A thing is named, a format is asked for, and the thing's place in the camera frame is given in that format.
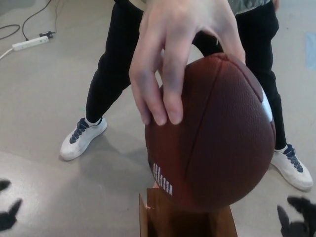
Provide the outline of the robot right black hand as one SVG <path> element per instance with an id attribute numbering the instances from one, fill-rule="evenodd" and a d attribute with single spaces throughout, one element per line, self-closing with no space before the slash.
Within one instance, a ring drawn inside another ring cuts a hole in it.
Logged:
<path id="1" fill-rule="evenodd" d="M 304 221 L 290 222 L 282 206 L 277 206 L 278 218 L 283 237 L 315 237 L 316 236 L 316 204 L 305 197 L 288 196 L 288 203 L 299 212 Z"/>

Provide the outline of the person's right hand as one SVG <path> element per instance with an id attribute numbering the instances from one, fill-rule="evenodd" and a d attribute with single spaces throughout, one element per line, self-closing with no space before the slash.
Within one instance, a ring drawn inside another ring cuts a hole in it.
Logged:
<path id="1" fill-rule="evenodd" d="M 179 124 L 190 47 L 200 31 L 245 61 L 235 16 L 226 0 L 153 0 L 143 14 L 129 77 L 144 124 Z"/>

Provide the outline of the robot left black hand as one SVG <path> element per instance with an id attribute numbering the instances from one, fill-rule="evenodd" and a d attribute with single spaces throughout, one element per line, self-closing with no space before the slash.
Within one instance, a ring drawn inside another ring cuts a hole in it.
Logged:
<path id="1" fill-rule="evenodd" d="M 16 215 L 21 207 L 23 200 L 17 199 L 9 208 L 8 211 L 0 213 L 0 231 L 6 231 L 13 227 L 16 223 Z"/>

